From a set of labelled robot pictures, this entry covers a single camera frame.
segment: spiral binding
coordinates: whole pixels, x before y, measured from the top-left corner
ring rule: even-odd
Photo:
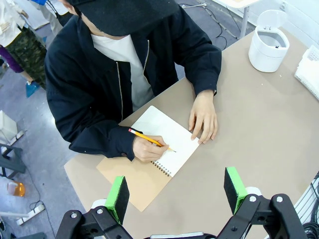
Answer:
[[[162,171],[167,177],[170,176],[171,172],[165,168],[161,163],[157,162],[157,161],[152,161],[152,164],[154,164],[160,171]]]

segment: zipper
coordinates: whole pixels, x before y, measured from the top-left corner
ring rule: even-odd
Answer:
[[[144,64],[144,68],[143,68],[143,75],[144,75],[146,63],[148,62],[149,54],[150,54],[150,40],[148,40],[148,53],[147,53],[146,59],[145,59],[145,64]]]
[[[118,62],[116,62],[116,67],[118,69],[119,87],[120,87],[120,94],[121,94],[121,106],[122,106],[122,109],[121,109],[121,115],[122,115],[121,121],[122,121],[123,120],[123,96],[122,96],[120,69],[119,69],[119,63]]]

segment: pencil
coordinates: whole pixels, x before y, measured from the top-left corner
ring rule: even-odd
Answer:
[[[138,137],[144,138],[144,139],[146,139],[147,141],[149,141],[149,142],[151,142],[151,143],[154,143],[154,144],[156,144],[156,145],[159,146],[159,147],[163,147],[163,145],[161,145],[161,144],[160,144],[159,142],[157,142],[156,140],[154,140],[154,139],[152,139],[152,138],[149,138],[149,137],[147,137],[146,135],[144,135],[144,134],[142,134],[142,133],[136,132],[136,131],[133,130],[133,129],[129,129],[129,132],[135,134],[135,135],[138,136]]]

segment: finger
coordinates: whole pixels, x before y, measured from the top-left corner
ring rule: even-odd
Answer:
[[[194,128],[193,134],[191,135],[191,140],[194,140],[197,137],[197,135],[201,129],[202,124],[203,124],[203,118],[197,117],[196,123],[195,123],[195,128]]]
[[[157,147],[155,145],[151,145],[151,147],[149,147],[149,152],[155,153],[161,157],[163,153],[168,150],[168,148],[169,148],[169,145],[165,145],[163,147]]]
[[[208,136],[209,128],[210,128],[210,118],[206,117],[204,120],[203,133],[201,134],[201,137],[198,141],[199,144],[203,143],[204,141],[206,141],[207,138],[210,137]]]
[[[151,162],[151,161],[159,160],[160,157],[161,157],[161,155],[158,155],[156,153],[144,152],[144,153],[142,153],[142,155],[139,159],[143,162]]]
[[[161,145],[165,146],[167,145],[165,142],[164,142],[164,139],[162,136],[157,136],[157,135],[147,135],[148,137],[154,139],[155,141],[159,142]]]
[[[188,120],[188,130],[191,131],[194,128],[195,123],[195,114],[194,112],[190,112],[189,120]]]
[[[214,131],[213,135],[211,136],[211,139],[214,140],[218,131],[218,121],[217,121],[217,116],[214,117]]]
[[[210,120],[209,125],[210,125],[209,126],[209,134],[208,134],[206,140],[204,140],[203,143],[207,143],[211,139],[211,137],[212,137],[212,135],[214,133],[214,119],[213,118]]]

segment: black cap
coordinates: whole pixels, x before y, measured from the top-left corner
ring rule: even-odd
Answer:
[[[125,36],[178,11],[175,0],[68,0],[100,31]]]

